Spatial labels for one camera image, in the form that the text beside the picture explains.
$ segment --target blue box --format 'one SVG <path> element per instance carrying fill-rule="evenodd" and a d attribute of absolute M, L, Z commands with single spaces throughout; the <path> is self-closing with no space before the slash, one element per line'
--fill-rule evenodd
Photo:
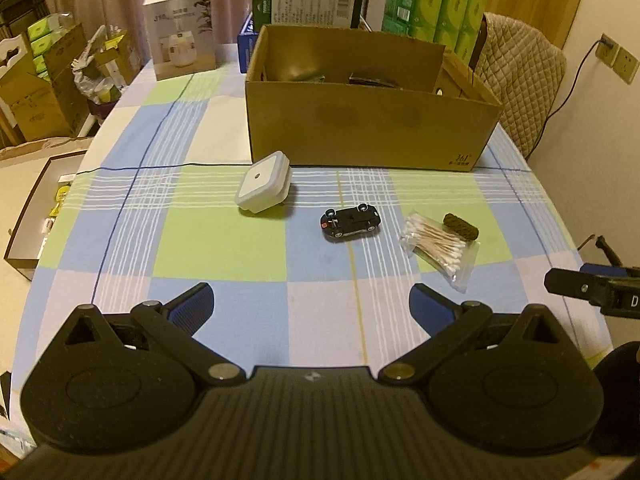
<path fill-rule="evenodd" d="M 238 34 L 238 61 L 240 63 L 240 72 L 243 74 L 246 74 L 249 68 L 251 54 L 254 52 L 257 41 L 258 32 L 254 32 L 254 15 L 249 12 Z"/>

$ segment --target black power cord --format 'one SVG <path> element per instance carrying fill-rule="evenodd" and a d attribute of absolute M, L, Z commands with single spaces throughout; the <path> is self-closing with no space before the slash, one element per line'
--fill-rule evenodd
<path fill-rule="evenodd" d="M 580 75 L 580 69 L 582 68 L 582 66 L 584 65 L 584 62 L 587 61 L 587 58 L 589 57 L 589 54 L 593 51 L 594 48 L 596 48 L 596 46 L 599 43 L 604 43 L 607 44 L 605 41 L 603 40 L 598 40 L 596 41 L 594 44 L 591 45 L 591 48 L 589 49 L 589 51 L 584 55 L 584 57 L 582 58 L 582 61 L 580 62 L 580 65 L 578 66 L 578 70 L 575 73 L 575 78 L 574 78 L 574 84 L 571 85 L 571 90 L 569 90 L 569 95 L 564 99 L 564 101 L 562 101 L 562 104 L 556 108 L 556 110 L 554 112 L 551 112 L 545 119 L 545 122 L 542 124 L 542 130 L 540 130 L 540 134 L 538 136 L 538 138 L 536 139 L 536 143 L 533 145 L 533 148 L 531 149 L 531 151 L 529 152 L 529 155 L 527 155 L 525 157 L 525 160 L 529 160 L 529 157 L 531 156 L 531 153 L 533 153 L 533 151 L 538 147 L 540 140 L 542 140 L 542 134 L 545 133 L 545 127 L 546 124 L 548 123 L 549 119 L 551 117 L 553 117 L 555 114 L 557 114 L 562 107 L 566 104 L 566 102 L 569 100 L 569 97 L 571 97 L 571 94 L 574 92 L 574 88 L 575 88 L 575 84 L 578 82 L 578 76 Z"/>

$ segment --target table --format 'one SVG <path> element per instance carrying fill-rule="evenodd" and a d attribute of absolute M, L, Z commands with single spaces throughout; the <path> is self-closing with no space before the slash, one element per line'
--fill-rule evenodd
<path fill-rule="evenodd" d="M 195 338 L 248 373 L 254 365 L 367 364 L 372 373 L 428 335 L 407 297 L 424 282 L 454 301 L 496 312 L 545 303 L 585 358 L 610 346 L 593 307 L 551 296 L 551 266 L 580 257 L 555 208 L 498 126 L 471 173 L 294 168 L 282 206 L 259 215 L 233 202 L 250 164 L 244 87 L 234 46 L 212 72 L 156 82 L 147 66 L 86 154 L 42 254 L 14 361 L 11 414 L 25 378 L 71 310 L 127 312 L 200 281 L 213 316 Z M 340 243 L 321 234 L 329 207 L 374 204 L 380 232 Z M 480 229 L 466 294 L 398 237 L 412 210 L 452 212 Z"/>

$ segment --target white square plastic device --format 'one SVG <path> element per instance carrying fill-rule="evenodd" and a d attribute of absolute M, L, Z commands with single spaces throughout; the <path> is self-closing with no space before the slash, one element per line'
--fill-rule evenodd
<path fill-rule="evenodd" d="M 289 159 L 282 152 L 271 153 L 249 168 L 234 201 L 240 209 L 259 213 L 282 202 L 290 184 Z"/>

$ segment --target quilted chair cover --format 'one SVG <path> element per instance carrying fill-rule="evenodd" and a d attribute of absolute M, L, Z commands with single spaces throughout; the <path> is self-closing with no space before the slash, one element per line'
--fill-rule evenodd
<path fill-rule="evenodd" d="M 504 105 L 500 124 L 524 156 L 542 130 L 566 70 L 562 50 L 520 20 L 486 12 L 476 74 Z"/>

